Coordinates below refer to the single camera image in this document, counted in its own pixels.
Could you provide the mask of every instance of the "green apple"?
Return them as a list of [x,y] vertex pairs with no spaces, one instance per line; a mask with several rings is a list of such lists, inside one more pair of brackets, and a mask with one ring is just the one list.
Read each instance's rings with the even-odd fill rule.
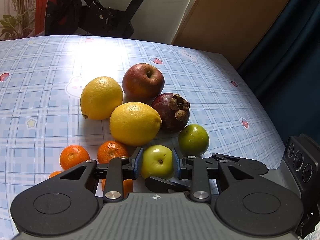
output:
[[173,175],[172,151],[162,145],[153,145],[143,152],[141,176],[169,179]]
[[180,150],[185,156],[193,155],[199,157],[209,147],[209,136],[202,126],[193,123],[187,125],[180,132],[178,142]]

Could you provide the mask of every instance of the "wooden cabinet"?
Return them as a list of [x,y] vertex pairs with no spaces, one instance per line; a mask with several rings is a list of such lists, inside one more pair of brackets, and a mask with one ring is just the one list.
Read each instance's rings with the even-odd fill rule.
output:
[[195,0],[172,44],[221,53],[238,66],[289,0]]

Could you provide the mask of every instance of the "circular pad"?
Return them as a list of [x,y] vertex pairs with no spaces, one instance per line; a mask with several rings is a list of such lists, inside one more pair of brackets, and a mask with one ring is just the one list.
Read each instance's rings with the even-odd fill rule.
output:
[[236,231],[277,236],[296,229],[303,205],[295,193],[261,177],[231,183],[217,198],[215,211]]
[[51,178],[21,192],[12,201],[18,230],[34,236],[73,232],[98,212],[96,196],[76,180]]
[[252,163],[249,163],[248,165],[252,170],[255,170],[255,171],[258,171],[260,169],[260,166],[259,166],[258,163],[253,163],[252,162]]
[[247,210],[256,214],[270,214],[280,207],[280,200],[268,193],[251,193],[244,197],[243,204]]
[[33,206],[42,214],[58,214],[71,205],[71,199],[64,194],[48,193],[38,197]]

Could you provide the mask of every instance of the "green leaf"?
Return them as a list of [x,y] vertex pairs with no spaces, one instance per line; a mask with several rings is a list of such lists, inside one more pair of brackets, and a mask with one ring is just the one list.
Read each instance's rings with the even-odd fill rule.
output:
[[23,17],[21,14],[18,14],[15,18],[17,19],[18,23],[22,22],[22,20],[23,20]]
[[3,34],[7,33],[7,32],[9,32],[8,29],[2,29],[2,31],[1,31],[1,36],[2,36]]
[[9,19],[9,22],[10,22],[10,24],[13,26],[13,27],[16,27],[16,25],[17,25],[17,19],[15,19],[15,18],[10,18]]
[[13,28],[11,26],[5,26],[3,28],[9,30],[9,32],[13,32]]
[[10,37],[10,33],[6,33],[4,36],[4,39],[7,40],[7,39],[9,39],[9,37]]
[[2,24],[3,27],[10,26],[10,24],[4,19],[0,20],[0,23]]
[[8,29],[2,29],[2,31],[1,31],[1,35],[0,35],[0,38],[1,38],[5,33],[12,34],[12,29],[11,29],[11,30],[8,30]]

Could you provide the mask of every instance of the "tangerine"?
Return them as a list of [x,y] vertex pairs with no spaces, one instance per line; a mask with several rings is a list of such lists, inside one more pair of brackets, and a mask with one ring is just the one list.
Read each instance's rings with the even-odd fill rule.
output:
[[87,160],[90,160],[87,150],[79,145],[69,145],[62,150],[60,155],[60,165],[64,170]]
[[98,149],[97,159],[99,163],[109,163],[116,157],[129,157],[125,146],[117,141],[106,141]]
[[53,173],[51,173],[51,174],[49,175],[49,178],[48,178],[48,179],[52,178],[53,176],[56,176],[56,175],[60,174],[61,172],[62,172],[62,171],[54,171]]
[[[106,184],[106,179],[102,180],[102,190],[104,190],[104,186]],[[126,197],[126,195],[130,192],[133,192],[133,181],[132,179],[126,179],[123,181],[123,193],[124,193],[124,197]]]

